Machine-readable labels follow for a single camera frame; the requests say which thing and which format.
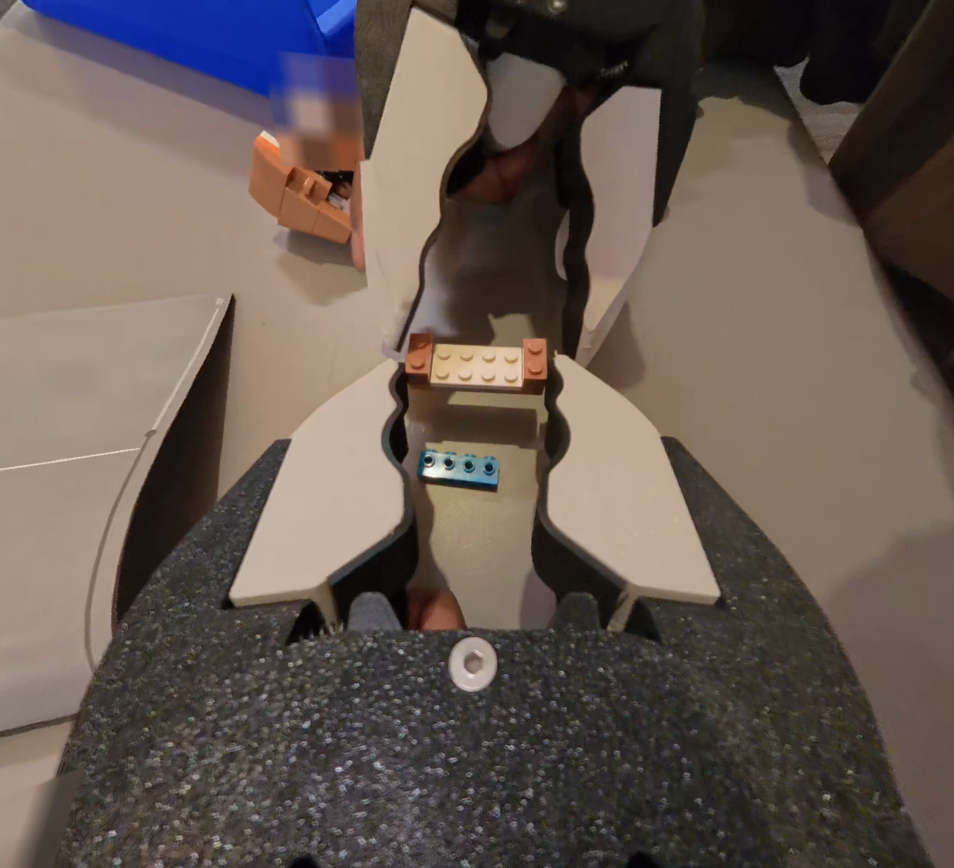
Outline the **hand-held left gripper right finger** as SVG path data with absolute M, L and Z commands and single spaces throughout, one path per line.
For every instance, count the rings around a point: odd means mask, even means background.
M 714 604 L 720 587 L 660 433 L 572 358 L 553 359 L 533 563 L 558 595 L 583 588 Z

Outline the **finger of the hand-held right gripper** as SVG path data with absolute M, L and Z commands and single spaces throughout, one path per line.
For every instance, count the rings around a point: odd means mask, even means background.
M 614 326 L 653 226 L 661 90 L 624 86 L 558 147 L 567 209 L 555 240 L 566 281 L 563 351 L 590 366 Z
M 361 167 L 365 272 L 390 359 L 400 357 L 423 292 L 448 175 L 480 134 L 487 102 L 458 29 L 412 7 L 372 154 Z

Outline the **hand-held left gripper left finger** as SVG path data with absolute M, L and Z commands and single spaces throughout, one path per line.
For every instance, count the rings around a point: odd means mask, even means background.
M 416 571 L 407 408 L 403 369 L 385 361 L 293 433 L 230 588 L 235 607 L 347 610 L 364 592 L 404 594 Z

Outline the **brown toy brick model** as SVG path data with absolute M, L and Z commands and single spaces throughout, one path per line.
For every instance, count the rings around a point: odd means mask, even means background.
M 314 171 L 285 163 L 275 136 L 260 132 L 252 150 L 248 192 L 279 225 L 337 244 L 351 240 L 351 170 Z

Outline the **long blue brick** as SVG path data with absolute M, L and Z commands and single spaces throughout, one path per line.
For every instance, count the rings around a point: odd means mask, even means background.
M 424 482 L 496 491 L 500 465 L 494 456 L 425 448 L 420 454 L 417 476 Z

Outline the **long orange studded plate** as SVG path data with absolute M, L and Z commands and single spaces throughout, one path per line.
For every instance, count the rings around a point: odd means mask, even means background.
M 440 342 L 416 333 L 409 336 L 404 361 L 411 385 L 507 394 L 542 394 L 548 367 L 549 348 L 542 337 L 507 347 Z

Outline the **white studded plate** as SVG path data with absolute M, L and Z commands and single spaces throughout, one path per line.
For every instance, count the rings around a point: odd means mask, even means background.
M 434 345 L 430 384 L 451 389 L 523 389 L 521 347 L 438 342 Z

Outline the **grey instruction booklet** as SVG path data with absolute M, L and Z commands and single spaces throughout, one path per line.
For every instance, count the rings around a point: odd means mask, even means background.
M 1 322 L 1 729 L 74 715 L 216 496 L 232 295 Z

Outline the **grey desk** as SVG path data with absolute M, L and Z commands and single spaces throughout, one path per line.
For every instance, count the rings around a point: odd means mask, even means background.
M 952 866 L 952 397 L 778 77 L 722 64 L 699 90 L 592 370 L 787 556 Z M 21 3 L 2 20 L 2 316 L 233 294 L 220 494 L 381 357 L 349 254 L 247 193 L 269 111 Z

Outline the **person's right hand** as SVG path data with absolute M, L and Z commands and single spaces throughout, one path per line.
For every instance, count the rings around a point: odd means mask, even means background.
M 596 87 L 565 87 L 541 125 L 524 142 L 492 152 L 480 140 L 464 152 L 447 179 L 447 196 L 459 201 L 503 204 L 517 194 L 536 161 L 541 142 L 560 137 L 590 111 Z

